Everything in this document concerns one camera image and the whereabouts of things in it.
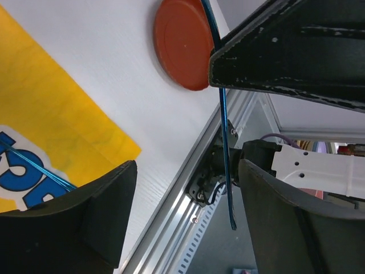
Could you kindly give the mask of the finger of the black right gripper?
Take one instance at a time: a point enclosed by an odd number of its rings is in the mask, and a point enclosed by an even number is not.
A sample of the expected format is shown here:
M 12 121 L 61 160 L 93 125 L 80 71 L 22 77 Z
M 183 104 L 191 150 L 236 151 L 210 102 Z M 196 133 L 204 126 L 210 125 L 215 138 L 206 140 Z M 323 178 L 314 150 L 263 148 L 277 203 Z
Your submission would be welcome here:
M 266 1 L 222 44 L 213 87 L 364 111 L 363 1 Z

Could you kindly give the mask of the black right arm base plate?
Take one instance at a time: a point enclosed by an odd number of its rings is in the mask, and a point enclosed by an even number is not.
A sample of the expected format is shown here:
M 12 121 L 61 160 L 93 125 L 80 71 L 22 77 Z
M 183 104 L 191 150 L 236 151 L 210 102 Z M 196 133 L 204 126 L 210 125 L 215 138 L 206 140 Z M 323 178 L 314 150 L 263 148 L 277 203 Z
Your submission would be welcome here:
M 230 173 L 234 184 L 238 182 L 236 167 L 241 154 L 241 149 L 235 148 L 237 141 L 238 133 L 236 128 L 231 121 L 228 121 Z M 211 205 L 214 203 L 212 194 L 216 184 L 224 182 L 225 179 L 222 129 L 218 129 L 188 183 L 186 194 L 201 207 Z

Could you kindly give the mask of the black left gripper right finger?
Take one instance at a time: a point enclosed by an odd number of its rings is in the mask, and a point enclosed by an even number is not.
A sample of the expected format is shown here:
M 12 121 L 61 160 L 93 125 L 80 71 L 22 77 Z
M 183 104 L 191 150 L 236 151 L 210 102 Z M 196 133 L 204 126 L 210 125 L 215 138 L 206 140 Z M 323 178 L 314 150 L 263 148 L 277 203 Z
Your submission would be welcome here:
M 259 273 L 364 273 L 364 212 L 318 199 L 246 159 L 239 182 Z

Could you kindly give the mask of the yellow Pikachu cloth placemat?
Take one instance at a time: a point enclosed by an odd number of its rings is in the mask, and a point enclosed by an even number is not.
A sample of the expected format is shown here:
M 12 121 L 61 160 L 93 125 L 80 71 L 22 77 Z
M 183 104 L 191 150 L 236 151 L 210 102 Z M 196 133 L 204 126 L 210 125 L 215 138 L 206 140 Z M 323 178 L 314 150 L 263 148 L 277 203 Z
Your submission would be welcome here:
M 1 141 L 77 187 L 141 151 L 5 9 Z M 1 145 L 2 212 L 24 211 L 65 193 Z

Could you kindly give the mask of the blue metallic fork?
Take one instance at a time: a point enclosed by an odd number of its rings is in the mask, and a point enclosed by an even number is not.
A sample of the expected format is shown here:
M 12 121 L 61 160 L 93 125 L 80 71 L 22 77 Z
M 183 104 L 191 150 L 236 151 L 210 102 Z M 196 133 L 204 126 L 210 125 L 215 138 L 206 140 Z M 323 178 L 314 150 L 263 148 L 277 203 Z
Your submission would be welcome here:
M 204 13 L 206 15 L 210 32 L 213 39 L 214 50 L 218 51 L 222 47 L 220 33 L 218 30 L 217 22 L 214 17 L 214 12 L 207 0 L 201 1 Z M 222 128 L 222 142 L 224 151 L 224 165 L 225 165 L 225 176 L 226 176 L 226 190 L 228 200 L 228 213 L 229 221 L 232 230 L 237 229 L 236 220 L 234 216 L 234 205 L 233 205 L 233 194 L 232 194 L 232 178 L 230 173 L 230 152 L 228 145 L 228 113 L 226 108 L 226 91 L 224 88 L 219 88 L 220 96 L 220 113 L 221 113 L 221 128 Z

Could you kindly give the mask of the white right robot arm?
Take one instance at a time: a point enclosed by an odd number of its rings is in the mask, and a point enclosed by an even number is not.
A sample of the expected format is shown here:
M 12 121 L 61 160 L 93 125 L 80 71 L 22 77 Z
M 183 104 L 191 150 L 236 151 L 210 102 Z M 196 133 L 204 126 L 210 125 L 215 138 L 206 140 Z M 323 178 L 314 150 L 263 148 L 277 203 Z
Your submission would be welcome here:
M 364 113 L 364 1 L 266 1 L 210 57 L 209 84 Z M 364 157 L 282 145 L 276 177 L 364 199 Z

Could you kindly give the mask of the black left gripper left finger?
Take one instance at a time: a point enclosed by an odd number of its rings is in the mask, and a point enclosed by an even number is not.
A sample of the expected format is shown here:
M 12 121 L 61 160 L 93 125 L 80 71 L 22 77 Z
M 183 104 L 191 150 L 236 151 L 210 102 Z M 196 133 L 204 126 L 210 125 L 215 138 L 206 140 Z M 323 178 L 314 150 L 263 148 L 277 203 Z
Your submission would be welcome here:
M 129 160 L 26 211 L 1 214 L 2 273 L 112 273 L 120 263 L 137 179 Z

